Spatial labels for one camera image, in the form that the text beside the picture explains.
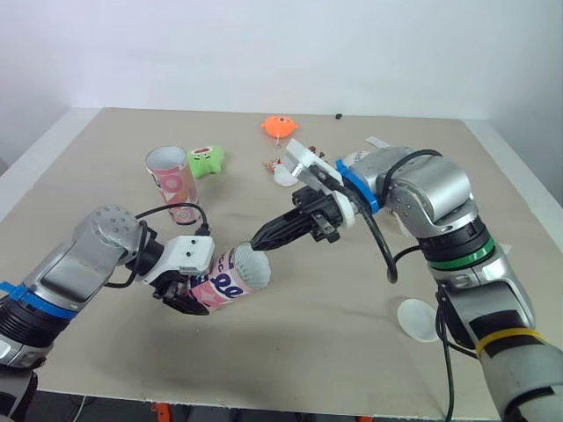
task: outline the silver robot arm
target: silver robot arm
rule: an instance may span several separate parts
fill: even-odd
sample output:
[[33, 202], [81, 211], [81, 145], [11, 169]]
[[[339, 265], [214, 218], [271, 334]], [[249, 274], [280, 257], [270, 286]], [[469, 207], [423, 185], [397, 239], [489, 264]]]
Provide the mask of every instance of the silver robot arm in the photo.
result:
[[417, 239], [438, 287], [438, 312], [456, 343], [476, 351], [502, 419], [563, 420], [563, 353], [534, 330], [530, 299], [479, 218], [458, 165], [436, 151], [387, 148], [349, 167], [337, 162], [335, 175], [295, 140], [283, 164], [308, 186], [293, 194], [296, 208], [259, 230], [255, 250], [307, 233], [334, 242], [336, 229], [351, 225], [350, 210], [389, 208]]
[[[124, 208], [100, 207], [22, 283], [0, 283], [7, 293], [0, 299], [0, 416], [25, 418], [37, 386], [33, 370], [103, 286], [127, 287], [138, 274], [165, 304], [188, 314], [208, 313], [185, 294], [187, 278], [207, 272], [215, 249], [207, 222], [196, 231], [202, 236], [178, 236], [162, 245], [156, 235]], [[116, 266], [133, 271], [128, 282], [108, 282]]]
[[[350, 170], [379, 195], [411, 152], [381, 149]], [[534, 330], [530, 299], [480, 221], [464, 171], [442, 156], [415, 157], [392, 176], [384, 204], [417, 238], [450, 332], [476, 349], [503, 420], [563, 420], [563, 353]]]

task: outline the green plush toy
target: green plush toy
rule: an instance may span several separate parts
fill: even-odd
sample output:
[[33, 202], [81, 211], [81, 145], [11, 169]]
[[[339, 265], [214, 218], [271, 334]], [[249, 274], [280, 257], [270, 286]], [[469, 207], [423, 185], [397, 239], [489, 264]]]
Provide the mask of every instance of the green plush toy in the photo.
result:
[[188, 156], [190, 169], [195, 178], [201, 178], [209, 173], [221, 171], [221, 165], [225, 161], [225, 153], [217, 145], [192, 150]]

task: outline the floor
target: floor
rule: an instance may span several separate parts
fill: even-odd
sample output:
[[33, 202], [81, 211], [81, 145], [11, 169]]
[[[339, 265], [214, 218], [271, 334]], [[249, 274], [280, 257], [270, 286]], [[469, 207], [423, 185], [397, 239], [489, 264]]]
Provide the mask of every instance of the floor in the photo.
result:
[[[82, 397], [38, 391], [27, 412], [26, 422], [75, 422]], [[282, 411], [230, 411], [225, 408], [173, 406], [174, 422], [355, 422], [338, 415], [305, 415]], [[419, 421], [422, 419], [378, 418], [377, 422]], [[157, 422], [150, 403], [88, 397], [76, 422]]]

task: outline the yellow band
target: yellow band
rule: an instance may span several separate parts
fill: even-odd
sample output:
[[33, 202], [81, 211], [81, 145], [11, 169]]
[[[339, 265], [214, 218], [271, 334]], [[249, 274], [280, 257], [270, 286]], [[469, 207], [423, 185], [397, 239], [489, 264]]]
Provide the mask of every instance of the yellow band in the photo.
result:
[[506, 330], [500, 330], [496, 332], [492, 332], [488, 336], [483, 337], [475, 347], [475, 352], [478, 356], [481, 355], [483, 349], [489, 343], [494, 342], [495, 340], [500, 340], [501, 338], [506, 337], [514, 337], [514, 336], [532, 336], [538, 339], [542, 339], [542, 335], [537, 332], [536, 330], [532, 330], [531, 328], [508, 328]]

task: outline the beige tabletop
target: beige tabletop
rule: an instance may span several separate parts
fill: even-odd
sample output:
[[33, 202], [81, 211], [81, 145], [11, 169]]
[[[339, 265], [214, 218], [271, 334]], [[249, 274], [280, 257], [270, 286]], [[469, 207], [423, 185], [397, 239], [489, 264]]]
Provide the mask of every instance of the beige tabletop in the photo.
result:
[[[197, 183], [218, 250], [248, 240], [291, 208], [261, 162], [282, 154], [260, 130], [261, 114], [103, 110], [0, 223], [3, 280], [19, 283], [95, 207], [134, 213], [161, 204], [146, 173], [160, 145], [219, 144], [224, 172]], [[392, 145], [439, 149], [468, 172], [481, 216], [535, 304], [538, 329], [561, 345], [563, 260], [527, 205], [458, 120], [295, 116], [295, 137], [329, 160]], [[411, 244], [394, 218], [377, 216], [393, 251]], [[148, 218], [164, 241], [193, 229], [167, 214]], [[435, 283], [420, 254], [400, 262], [390, 285], [363, 222], [335, 244], [308, 236], [268, 253], [264, 291], [211, 316], [186, 316], [151, 288], [103, 289], [56, 340], [40, 388], [103, 397], [355, 415], [439, 418], [448, 387], [441, 345], [418, 343], [398, 327], [405, 297], [434, 304]], [[113, 282], [125, 280], [118, 269]], [[496, 417], [479, 363], [453, 353], [457, 418]]]

